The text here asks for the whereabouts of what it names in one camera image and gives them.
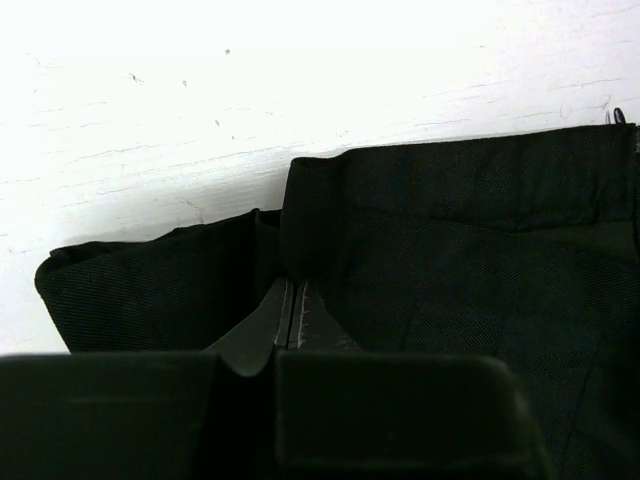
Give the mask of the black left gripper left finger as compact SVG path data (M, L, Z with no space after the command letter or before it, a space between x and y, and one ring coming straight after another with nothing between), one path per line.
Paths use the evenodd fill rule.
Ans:
M199 352L1 362L5 479L274 479L273 353L290 284Z

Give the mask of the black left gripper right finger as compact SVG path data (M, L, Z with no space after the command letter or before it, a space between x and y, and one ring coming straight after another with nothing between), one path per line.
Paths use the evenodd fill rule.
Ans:
M545 448L500 361L367 353L298 292L275 360L274 453L285 479L541 479Z

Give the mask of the black pleated skirt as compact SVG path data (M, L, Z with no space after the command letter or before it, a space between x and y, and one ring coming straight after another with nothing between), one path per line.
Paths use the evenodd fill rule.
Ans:
M199 352L273 283L315 285L367 353L513 373L541 479L639 475L639 130L620 121L361 148L289 168L283 205L56 249L35 287L68 354Z

